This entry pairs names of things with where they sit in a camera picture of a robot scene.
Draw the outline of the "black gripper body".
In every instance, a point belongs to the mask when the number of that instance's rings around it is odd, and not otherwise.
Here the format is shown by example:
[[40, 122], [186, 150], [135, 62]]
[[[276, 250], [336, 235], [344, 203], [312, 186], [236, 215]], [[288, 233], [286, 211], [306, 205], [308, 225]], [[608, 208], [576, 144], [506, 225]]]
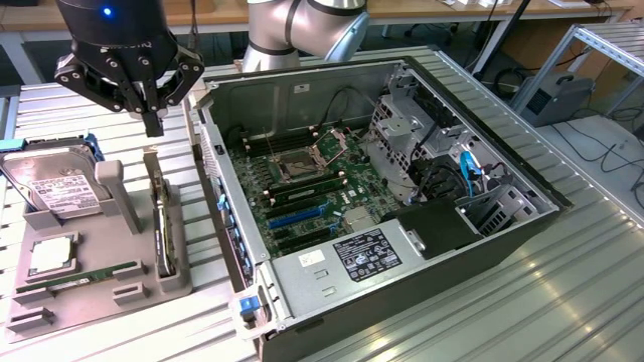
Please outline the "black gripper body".
[[56, 6], [72, 35], [72, 53], [92, 70], [115, 80], [115, 62], [128, 79], [140, 81], [146, 58], [152, 76], [162, 78], [179, 45], [160, 1], [58, 1]]

